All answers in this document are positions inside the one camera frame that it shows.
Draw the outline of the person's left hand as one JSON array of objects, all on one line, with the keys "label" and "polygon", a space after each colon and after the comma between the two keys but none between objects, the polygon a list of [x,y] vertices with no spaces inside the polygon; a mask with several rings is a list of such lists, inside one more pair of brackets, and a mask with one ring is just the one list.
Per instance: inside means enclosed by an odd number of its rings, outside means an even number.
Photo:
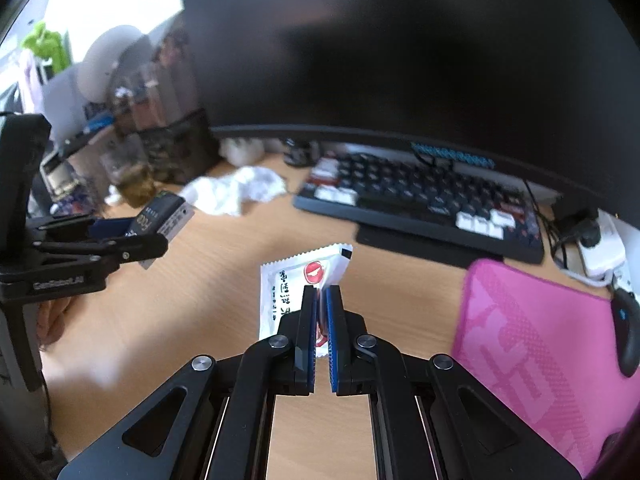
[{"label": "person's left hand", "polygon": [[65,312],[72,301],[72,298],[58,298],[40,304],[36,334],[41,349],[55,344],[62,337],[65,330]]}]

